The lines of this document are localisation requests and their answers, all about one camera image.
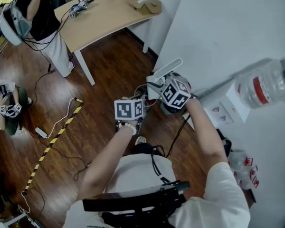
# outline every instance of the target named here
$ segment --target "table leg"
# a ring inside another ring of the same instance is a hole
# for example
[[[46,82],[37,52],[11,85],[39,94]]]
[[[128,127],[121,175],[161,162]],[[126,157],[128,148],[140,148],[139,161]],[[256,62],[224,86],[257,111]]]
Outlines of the table leg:
[[[151,39],[151,30],[152,30],[152,21],[153,19],[149,19],[147,21],[147,28],[146,28],[146,34],[144,37],[144,45],[143,45],[143,53],[147,53],[148,49],[149,49],[149,43],[150,43],[150,39]]]
[[[76,58],[77,58],[77,60],[78,60],[78,62],[80,64],[80,66],[82,67],[82,70],[84,71],[85,76],[90,81],[91,85],[94,85],[95,81],[94,81],[94,79],[93,79],[93,77],[92,77],[92,75],[90,73],[89,68],[86,65],[86,62],[85,62],[84,58],[82,57],[82,54],[81,54],[80,50],[75,51],[74,54],[75,54],[75,56],[76,56]]]

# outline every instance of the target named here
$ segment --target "yellow and black caution tape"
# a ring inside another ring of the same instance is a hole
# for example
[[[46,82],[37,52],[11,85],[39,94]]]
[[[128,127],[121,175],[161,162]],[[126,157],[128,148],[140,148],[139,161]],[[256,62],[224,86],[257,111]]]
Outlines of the yellow and black caution tape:
[[[29,181],[24,189],[24,191],[22,192],[23,195],[26,195],[28,193],[28,189],[30,184],[33,181],[34,176],[36,175],[36,172],[41,164],[41,162],[44,160],[46,154],[49,152],[49,150],[52,148],[53,144],[57,141],[57,139],[61,136],[61,134],[66,130],[67,126],[73,121],[74,117],[76,116],[76,114],[81,110],[84,102],[82,100],[79,100],[77,98],[75,98],[75,100],[77,102],[80,102],[79,107],[77,107],[77,109],[73,112],[73,114],[70,116],[70,118],[67,120],[67,122],[65,123],[65,125],[63,126],[63,128],[59,131],[59,133],[57,133],[57,135],[55,136],[55,138],[49,143],[49,145],[47,146],[46,150],[44,150],[42,156],[40,157],[39,161],[37,162],[30,178]]]

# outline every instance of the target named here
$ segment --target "white pants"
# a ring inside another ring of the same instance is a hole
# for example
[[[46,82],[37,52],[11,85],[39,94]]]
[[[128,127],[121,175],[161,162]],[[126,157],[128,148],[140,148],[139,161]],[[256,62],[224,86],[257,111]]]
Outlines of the white pants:
[[[55,33],[53,33],[49,37],[38,41],[38,43],[50,42],[55,35],[56,35],[56,31],[55,31]],[[66,46],[65,42],[62,40],[60,33],[58,33],[55,36],[55,38],[53,39],[53,41],[49,45],[48,44],[39,45],[39,44],[34,43],[34,46],[36,46],[38,48],[38,50],[42,50],[47,46],[41,52],[43,53],[43,55],[45,55],[49,59],[51,59],[55,68],[59,71],[59,73],[63,77],[67,77],[71,73],[73,65],[68,59],[68,54],[67,54],[67,49],[66,49],[67,46]]]

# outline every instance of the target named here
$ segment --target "water bottle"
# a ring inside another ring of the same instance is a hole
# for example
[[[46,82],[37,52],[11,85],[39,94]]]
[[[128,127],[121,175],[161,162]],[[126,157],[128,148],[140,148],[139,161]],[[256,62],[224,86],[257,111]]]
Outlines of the water bottle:
[[[256,109],[285,102],[285,70],[272,60],[237,78],[237,94],[246,106]]]

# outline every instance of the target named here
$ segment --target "white wall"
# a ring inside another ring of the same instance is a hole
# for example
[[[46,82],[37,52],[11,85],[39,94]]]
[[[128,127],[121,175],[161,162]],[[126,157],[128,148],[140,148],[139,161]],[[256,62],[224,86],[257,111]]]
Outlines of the white wall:
[[[150,48],[157,54],[160,53],[163,43],[168,34],[175,12],[180,0],[160,0],[162,2],[162,14],[154,19]],[[146,23],[130,26],[129,29],[144,41]]]
[[[156,64],[177,57],[193,90],[215,86],[266,58],[285,58],[285,0],[182,0]],[[254,110],[221,129],[258,164],[253,228],[285,224],[285,104]]]

